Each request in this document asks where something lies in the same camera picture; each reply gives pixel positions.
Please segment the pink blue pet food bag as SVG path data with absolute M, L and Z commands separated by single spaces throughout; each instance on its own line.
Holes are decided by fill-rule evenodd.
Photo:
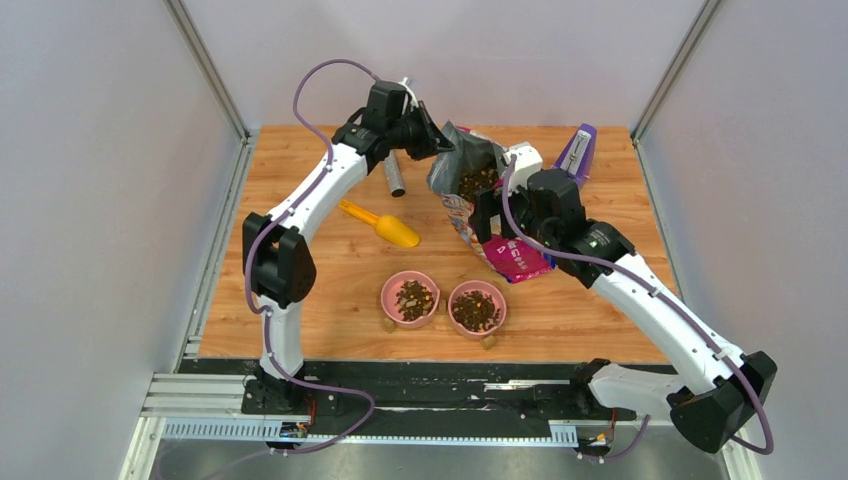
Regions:
M 439 197 L 463 242 L 509 283 L 551 272 L 551 260 L 515 237 L 502 219 L 502 176 L 508 166 L 508 149 L 452 122 L 446 123 L 441 133 L 454 149 L 437 155 L 427 185 Z

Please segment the yellow plastic scoop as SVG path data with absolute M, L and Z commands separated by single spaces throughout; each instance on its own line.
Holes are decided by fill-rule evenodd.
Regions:
M 347 200 L 340 201 L 339 208 L 343 212 L 371 226 L 378 237 L 395 246 L 414 248 L 420 244 L 419 234 L 395 216 L 378 216 Z

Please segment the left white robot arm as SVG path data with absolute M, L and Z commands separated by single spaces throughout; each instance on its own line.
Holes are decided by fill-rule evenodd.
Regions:
M 301 374 L 301 315 L 317 279 L 310 244 L 328 214 L 395 151 L 421 160 L 453 148 L 409 79 L 378 80 L 366 105 L 336 130 L 324 156 L 298 187 L 268 213 L 245 218 L 245 294 L 249 308 L 261 318 L 258 383 L 271 406 L 296 412 L 312 387 Z

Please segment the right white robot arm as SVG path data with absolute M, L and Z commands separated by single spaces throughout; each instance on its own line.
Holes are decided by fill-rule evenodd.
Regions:
M 718 452 L 733 441 L 760 455 L 775 440 L 764 409 L 777 373 L 765 352 L 747 353 L 708 327 L 647 265 L 614 226 L 591 219 L 577 183 L 560 169 L 541 169 L 515 182 L 512 171 L 474 198 L 472 229 L 482 242 L 500 219 L 517 238 L 628 317 L 666 356 L 674 371 L 659 374 L 596 359 L 571 390 L 584 417 L 622 408 L 671 422 L 693 446 Z

